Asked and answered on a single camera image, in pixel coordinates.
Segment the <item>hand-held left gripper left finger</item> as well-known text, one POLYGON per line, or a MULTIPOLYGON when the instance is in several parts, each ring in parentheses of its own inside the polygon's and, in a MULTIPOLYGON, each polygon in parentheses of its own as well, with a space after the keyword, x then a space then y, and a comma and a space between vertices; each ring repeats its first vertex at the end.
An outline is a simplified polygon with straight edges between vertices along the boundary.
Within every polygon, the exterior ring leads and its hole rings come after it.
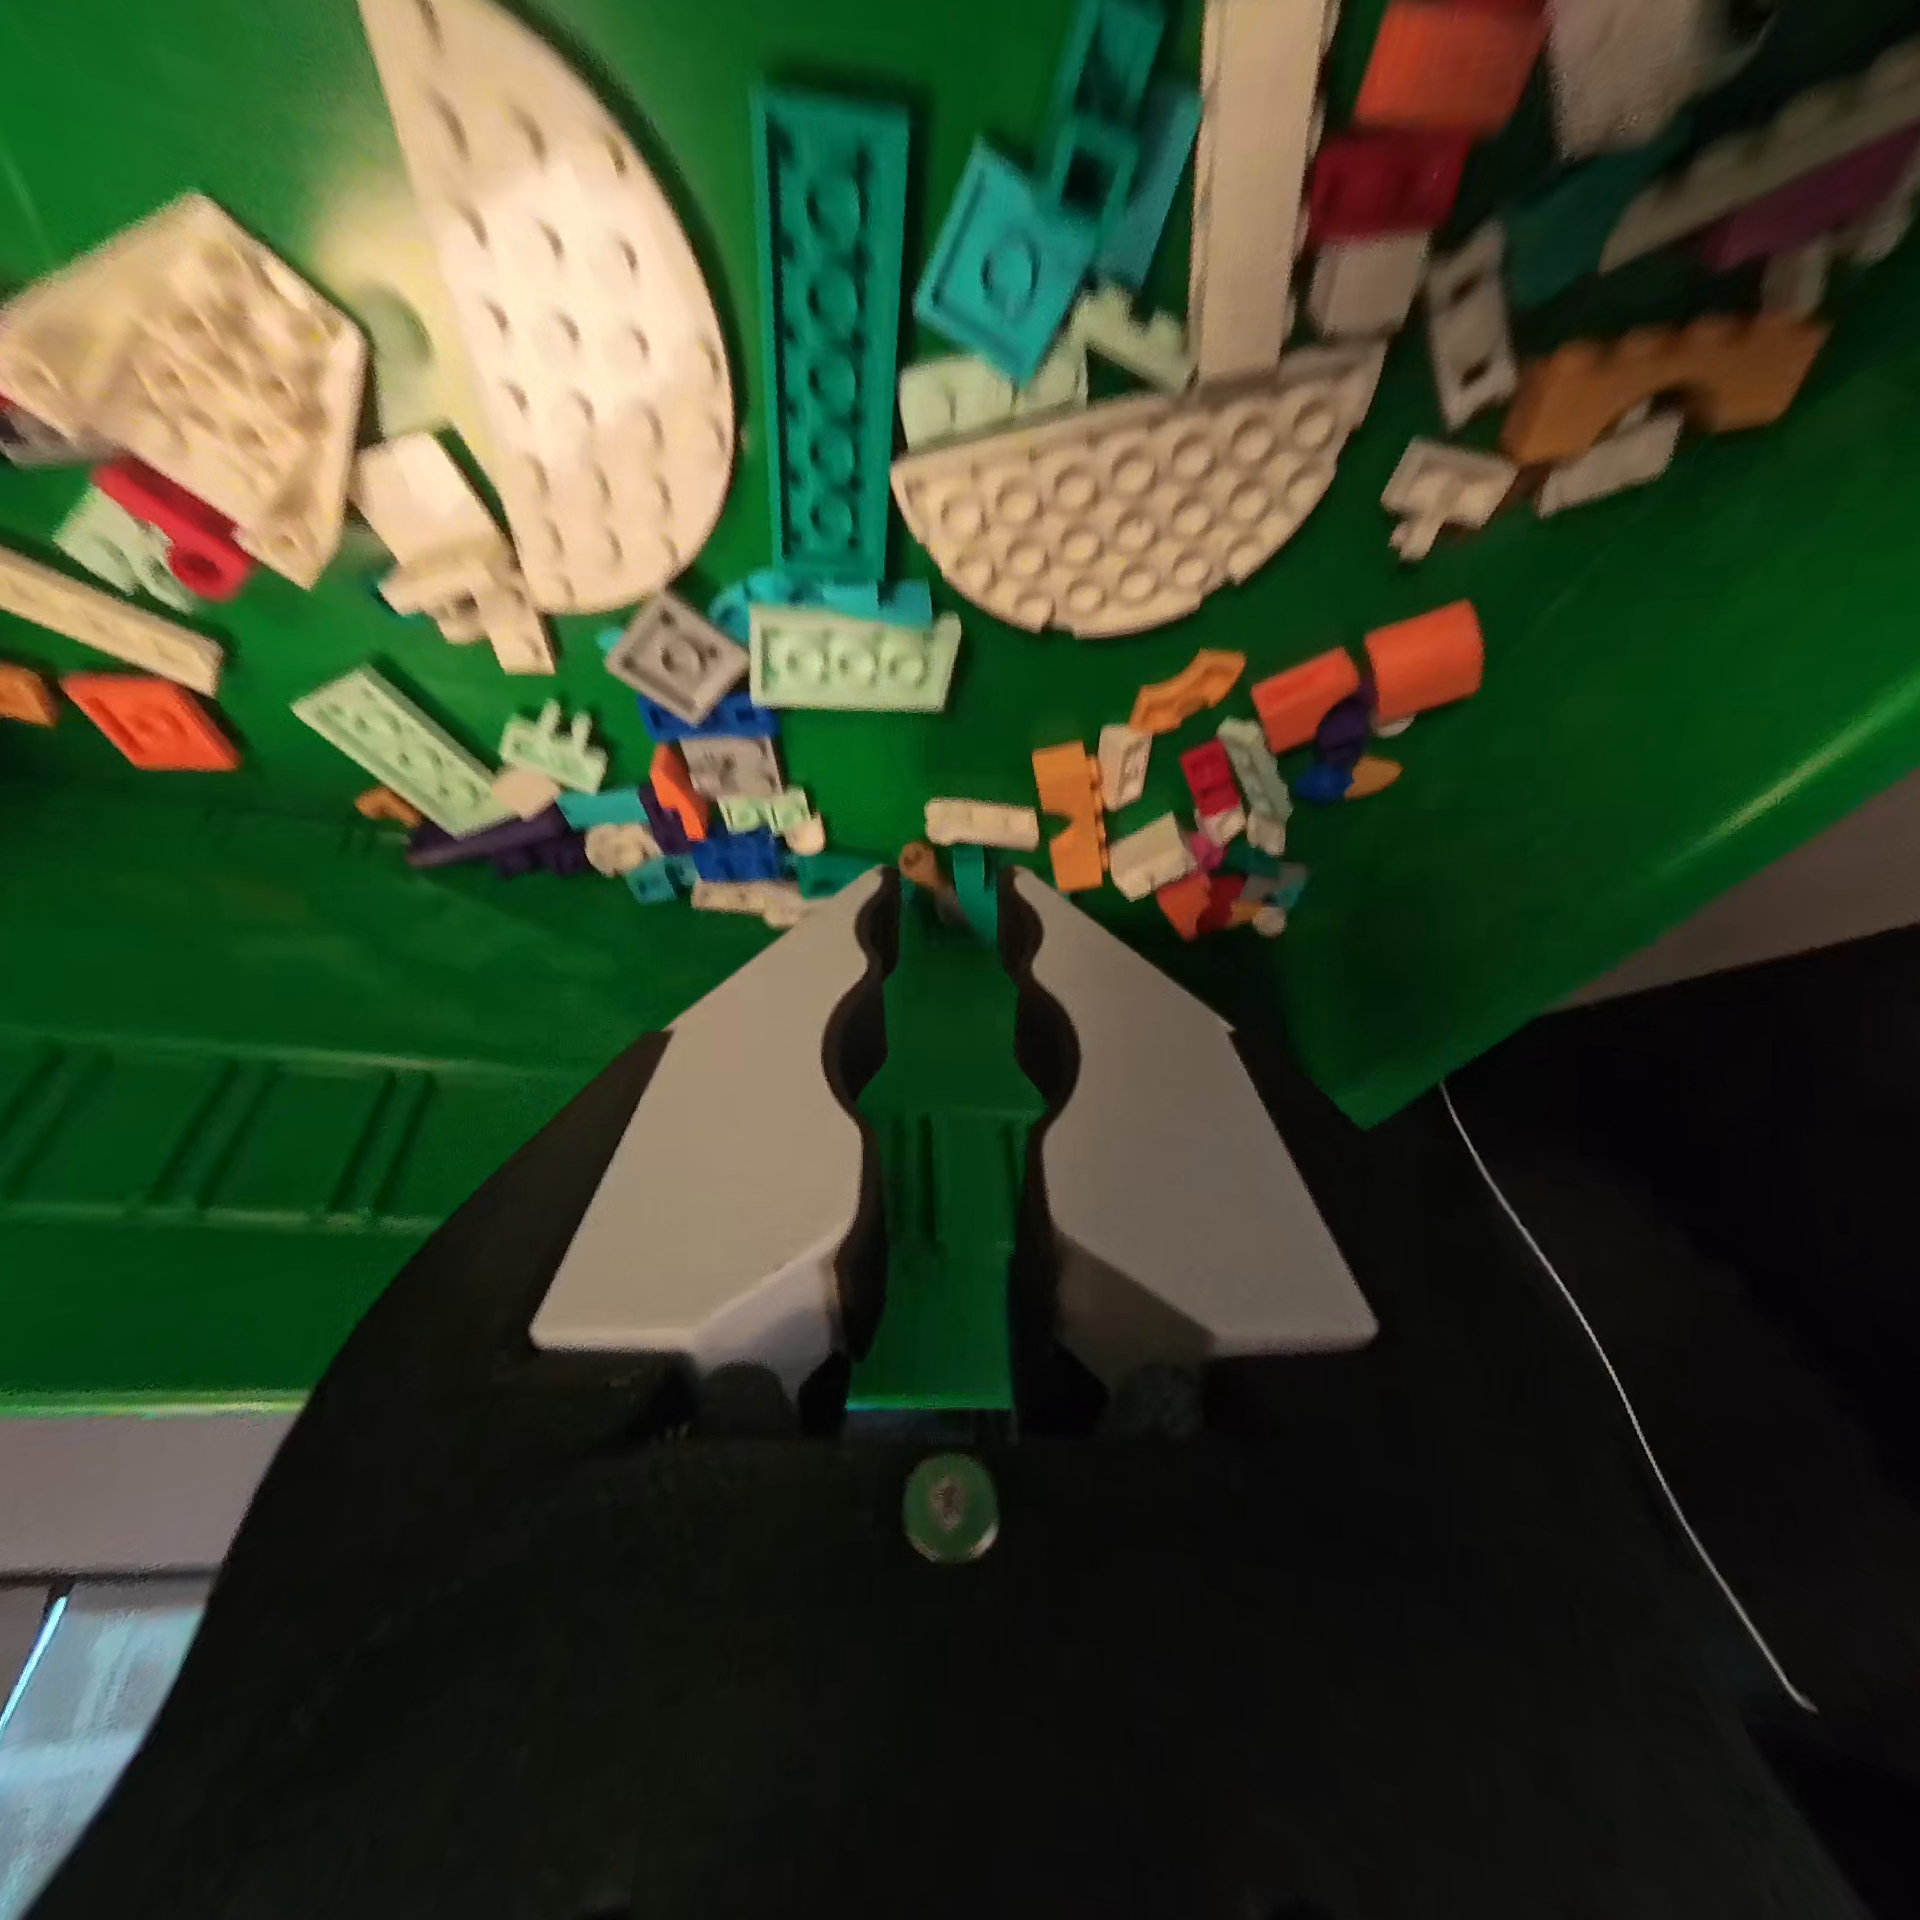
POLYGON ((529 1323, 543 1351, 663 1354, 799 1388, 862 1357, 885 1297, 873 1133, 899 877, 876 865, 697 998, 529 1323))

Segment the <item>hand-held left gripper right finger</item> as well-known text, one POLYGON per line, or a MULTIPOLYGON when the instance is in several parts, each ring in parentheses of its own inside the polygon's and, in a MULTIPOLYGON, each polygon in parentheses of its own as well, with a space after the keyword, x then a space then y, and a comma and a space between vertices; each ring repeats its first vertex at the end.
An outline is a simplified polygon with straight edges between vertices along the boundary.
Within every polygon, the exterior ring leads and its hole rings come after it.
POLYGON ((1380 1322, 1233 1025, 1038 874, 1003 882, 1038 1300, 1120 1390, 1150 1370, 1352 1354, 1380 1322))

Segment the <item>green plastic bin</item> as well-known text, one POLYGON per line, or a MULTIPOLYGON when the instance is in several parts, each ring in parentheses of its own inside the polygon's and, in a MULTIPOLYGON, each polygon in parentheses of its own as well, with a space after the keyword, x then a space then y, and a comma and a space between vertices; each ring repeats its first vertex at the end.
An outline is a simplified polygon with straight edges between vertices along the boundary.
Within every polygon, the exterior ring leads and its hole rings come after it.
MULTIPOLYGON (((4 4, 4 290, 188 190, 339 306, 441 298, 356 4, 4 4)), ((1284 1022, 1372 1124, 1916 762, 1916 232, 1841 275, 1789 412, 1687 443, 1569 515, 1501 511, 1428 563, 1380 485, 1433 420, 1420 327, 1337 477, 1256 578, 1106 643, 961 610, 940 716, 795 716, 829 843, 892 853, 928 794, 1020 801, 1197 650, 1250 678, 1468 598, 1484 690, 1418 721, 1404 777, 1309 810, 1301 918, 1178 955, 1284 1022)), ((419 1239, 636 1033, 768 932, 600 875, 416 874, 368 777, 291 713, 372 663, 489 755, 539 693, 372 590, 262 570, 204 620, 243 763, 141 774, 69 712, 4 729, 4 1412, 286 1410, 419 1239)))

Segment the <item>pile of lego pieces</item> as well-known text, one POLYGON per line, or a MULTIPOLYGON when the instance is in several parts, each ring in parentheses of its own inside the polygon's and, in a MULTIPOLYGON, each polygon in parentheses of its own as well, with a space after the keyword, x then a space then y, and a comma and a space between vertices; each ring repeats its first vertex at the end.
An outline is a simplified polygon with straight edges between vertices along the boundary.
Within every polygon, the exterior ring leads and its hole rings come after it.
MULTIPOLYGON (((731 356, 730 501, 675 590, 771 560, 756 178, 761 89, 899 103, 912 121, 899 314, 984 144, 1022 164, 1076 4, 499 4, 604 101, 682 217, 731 356)), ((386 267, 348 263, 396 196, 418 209, 356 4, 4 4, 4 285, 201 190, 341 299, 386 267)), ((1096 367, 1065 431, 1016 417, 932 447, 928 483, 887 500, 887 565, 925 575, 961 623, 940 717, 797 710, 790 760, 849 847, 919 828, 956 789, 1033 795, 1029 750, 1120 717, 1199 650, 1245 658, 1248 690, 1460 598, 1486 690, 1420 717, 1383 755, 1383 798, 1296 819, 1307 860, 1292 973, 1489 972, 1533 948, 1608 958, 1661 932, 1763 852, 1916 774, 1916 238, 1841 288, 1839 317, 1787 412, 1681 441, 1657 482, 1572 515, 1501 510, 1437 558, 1387 550, 1378 494, 1433 420, 1424 320, 1386 351, 1369 409, 1204 378, 1166 396, 1096 367)), ((5 745, 4 955, 84 954, 100 977, 179 977, 346 951, 348 932, 478 951, 436 932, 503 900, 561 923, 610 879, 410 872, 359 828, 348 760, 290 701, 376 663, 467 741, 515 704, 419 622, 369 606, 372 560, 341 553, 305 594, 270 570, 212 617, 235 672, 235 776, 112 772, 82 720, 63 745, 5 745)))

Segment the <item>person's black clothing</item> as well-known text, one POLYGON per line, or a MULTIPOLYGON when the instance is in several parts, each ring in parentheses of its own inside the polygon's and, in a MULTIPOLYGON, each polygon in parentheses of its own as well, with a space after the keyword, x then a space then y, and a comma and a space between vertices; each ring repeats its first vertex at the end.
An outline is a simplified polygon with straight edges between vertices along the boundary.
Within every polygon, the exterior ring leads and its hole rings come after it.
POLYGON ((1555 1014, 1442 1086, 1763 1642, 1757 1739, 1872 1916, 1916 1916, 1916 939, 1555 1014))

